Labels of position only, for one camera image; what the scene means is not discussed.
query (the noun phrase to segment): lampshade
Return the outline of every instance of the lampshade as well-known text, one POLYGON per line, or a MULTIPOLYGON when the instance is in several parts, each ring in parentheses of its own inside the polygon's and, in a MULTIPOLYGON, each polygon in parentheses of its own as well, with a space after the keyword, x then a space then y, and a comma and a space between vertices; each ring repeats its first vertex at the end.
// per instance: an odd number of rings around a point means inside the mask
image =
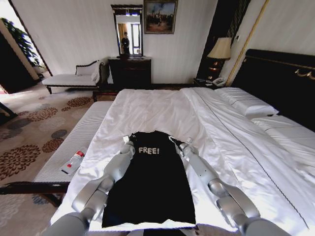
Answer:
POLYGON ((207 55, 209 58, 230 59, 231 58, 231 39, 218 38, 215 46, 207 55))

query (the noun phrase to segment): floor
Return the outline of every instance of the floor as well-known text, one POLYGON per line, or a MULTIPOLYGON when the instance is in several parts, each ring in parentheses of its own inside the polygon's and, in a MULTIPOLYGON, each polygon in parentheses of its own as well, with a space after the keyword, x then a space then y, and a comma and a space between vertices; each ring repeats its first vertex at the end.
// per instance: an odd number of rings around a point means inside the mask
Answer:
MULTIPOLYGON (((16 94, 0 94, 0 101, 18 114, 0 126, 0 185, 32 181, 93 103, 90 90, 52 90, 50 95, 38 84, 16 94)), ((0 195, 0 235, 40 236, 55 211, 37 195, 0 195)), ((199 235, 235 235, 213 227, 199 228, 199 235)))

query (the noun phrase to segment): picture frame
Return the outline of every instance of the picture frame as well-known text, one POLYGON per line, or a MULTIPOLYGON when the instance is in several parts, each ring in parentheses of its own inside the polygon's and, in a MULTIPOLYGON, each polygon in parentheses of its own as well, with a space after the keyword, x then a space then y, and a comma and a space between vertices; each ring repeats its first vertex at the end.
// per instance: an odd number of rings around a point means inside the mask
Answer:
POLYGON ((174 34, 178 0, 144 0, 144 33, 174 34))

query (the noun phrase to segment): telephone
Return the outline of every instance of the telephone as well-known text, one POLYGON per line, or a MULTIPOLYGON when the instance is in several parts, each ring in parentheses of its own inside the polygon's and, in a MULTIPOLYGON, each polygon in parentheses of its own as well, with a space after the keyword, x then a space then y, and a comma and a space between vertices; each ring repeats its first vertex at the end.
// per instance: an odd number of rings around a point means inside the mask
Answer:
POLYGON ((218 87, 221 87, 221 86, 224 86, 224 84, 225 84, 225 79, 224 79, 224 77, 219 77, 219 78, 213 80, 212 83, 213 83, 214 85, 218 86, 218 87))

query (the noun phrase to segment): potted plant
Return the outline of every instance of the potted plant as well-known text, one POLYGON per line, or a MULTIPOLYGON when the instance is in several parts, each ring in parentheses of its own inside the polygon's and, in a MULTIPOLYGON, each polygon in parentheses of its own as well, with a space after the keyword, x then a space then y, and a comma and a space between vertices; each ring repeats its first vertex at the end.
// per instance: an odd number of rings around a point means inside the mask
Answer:
POLYGON ((16 28, 13 25, 12 21, 7 20, 6 18, 1 18, 1 20, 3 21, 4 25, 9 30, 15 42, 19 45, 23 54, 26 56, 31 66, 36 71, 36 73, 41 74, 43 72, 44 67, 42 67, 39 64, 37 54, 32 51, 32 44, 26 40, 26 36, 28 37, 28 34, 20 30, 19 28, 16 28))

